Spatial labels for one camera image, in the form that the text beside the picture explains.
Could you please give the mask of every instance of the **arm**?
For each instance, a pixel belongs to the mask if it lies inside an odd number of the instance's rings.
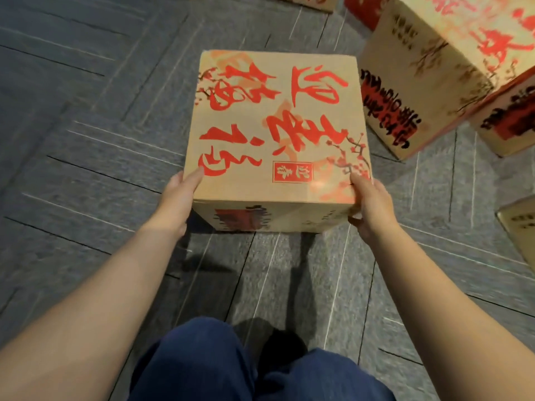
[[[173,176],[154,215],[0,352],[0,400],[104,400],[186,231],[203,172]]]
[[[399,226],[384,186],[360,176],[362,220],[388,290],[442,400],[528,400],[535,355],[481,310]]]

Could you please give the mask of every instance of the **floor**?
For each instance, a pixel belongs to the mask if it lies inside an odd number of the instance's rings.
[[[0,1],[0,345],[69,293],[150,215],[184,163],[201,51],[359,55],[346,13],[279,0]],[[535,151],[498,159],[467,126],[372,166],[408,233],[464,292],[535,350],[535,277],[495,220],[534,193]],[[323,235],[221,234],[193,219],[111,400],[137,358],[198,315],[257,357],[272,327],[344,354],[398,400],[437,399],[370,250]]]

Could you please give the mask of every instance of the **person's left arm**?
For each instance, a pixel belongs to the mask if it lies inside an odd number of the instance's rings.
[[[109,397],[186,232],[197,169],[171,178],[154,215],[97,272],[0,351],[0,400]]]

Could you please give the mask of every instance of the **cardboard box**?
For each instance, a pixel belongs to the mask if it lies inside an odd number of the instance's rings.
[[[352,56],[207,51],[186,165],[205,168],[193,209],[218,230],[321,232],[371,177]]]
[[[535,195],[499,209],[496,215],[527,264],[535,271]]]
[[[387,2],[388,0],[344,0],[344,5],[364,25],[374,30]]]
[[[290,1],[291,3],[306,5],[307,7],[312,7],[326,12],[333,12],[336,8],[338,0],[284,0]]]
[[[535,145],[535,76],[483,107],[470,124],[501,157]]]
[[[405,159],[535,74],[535,0],[390,0],[359,66],[366,120]]]

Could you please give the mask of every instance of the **leg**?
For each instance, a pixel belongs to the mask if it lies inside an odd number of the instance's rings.
[[[351,359],[315,349],[256,385],[256,401],[395,401],[392,392]]]
[[[232,327],[216,319],[199,317],[175,328],[145,364],[130,401],[252,400],[252,361]]]

